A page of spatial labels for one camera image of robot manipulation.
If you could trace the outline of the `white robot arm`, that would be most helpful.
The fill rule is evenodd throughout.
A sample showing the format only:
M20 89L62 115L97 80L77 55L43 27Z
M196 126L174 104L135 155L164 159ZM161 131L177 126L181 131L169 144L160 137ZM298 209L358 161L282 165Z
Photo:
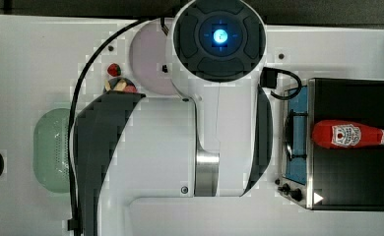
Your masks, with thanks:
M166 32L169 95L115 87L70 113L74 236L134 236L141 198L243 196L269 164L260 16L243 0L191 0Z

